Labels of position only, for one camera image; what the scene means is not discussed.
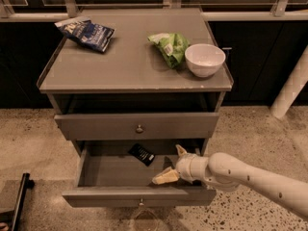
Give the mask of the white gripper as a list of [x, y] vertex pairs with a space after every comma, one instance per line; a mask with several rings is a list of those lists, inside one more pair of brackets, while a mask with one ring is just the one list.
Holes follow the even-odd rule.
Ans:
[[167, 167], [154, 176], [152, 182], [156, 185], [162, 185], [176, 182], [179, 178], [190, 183], [195, 180], [204, 182], [207, 177], [208, 158], [187, 153], [187, 150], [180, 144], [176, 144], [175, 147], [179, 156], [175, 169]]

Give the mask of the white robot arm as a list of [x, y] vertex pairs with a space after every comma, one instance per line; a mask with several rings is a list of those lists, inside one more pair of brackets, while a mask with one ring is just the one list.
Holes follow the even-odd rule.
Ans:
[[183, 179], [195, 180], [224, 192], [232, 192], [244, 185], [293, 214], [308, 219], [308, 184], [277, 173], [253, 167], [226, 154], [214, 153], [208, 157], [188, 153], [176, 144], [178, 160], [175, 168], [167, 167], [153, 177], [161, 185]]

